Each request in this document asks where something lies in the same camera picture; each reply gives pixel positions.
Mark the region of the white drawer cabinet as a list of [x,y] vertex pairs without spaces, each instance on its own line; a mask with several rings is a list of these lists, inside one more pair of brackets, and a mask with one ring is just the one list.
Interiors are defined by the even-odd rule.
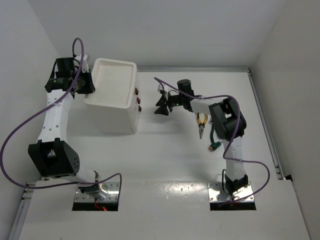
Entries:
[[132,135],[138,130],[141,100],[134,62],[98,58],[91,72],[95,92],[84,98],[89,117],[104,134]]

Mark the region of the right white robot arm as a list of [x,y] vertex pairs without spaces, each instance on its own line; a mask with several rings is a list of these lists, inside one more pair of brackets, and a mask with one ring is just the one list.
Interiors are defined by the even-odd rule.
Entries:
[[157,77],[154,79],[159,83],[158,92],[161,94],[154,113],[167,116],[174,107],[182,106],[189,112],[209,115],[215,133],[224,146],[224,189],[232,196],[234,192],[246,187],[249,179],[242,163],[242,137],[247,123],[238,102],[229,95],[195,95],[189,79],[179,80],[177,88]]

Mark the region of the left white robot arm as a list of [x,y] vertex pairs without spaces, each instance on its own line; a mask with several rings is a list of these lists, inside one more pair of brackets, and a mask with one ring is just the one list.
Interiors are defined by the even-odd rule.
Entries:
[[28,154],[42,177],[77,182],[83,194],[101,191],[98,173],[80,164],[80,157],[67,143],[69,111],[75,94],[95,91],[87,57],[58,58],[45,85],[47,106],[42,130],[36,143],[28,146]]

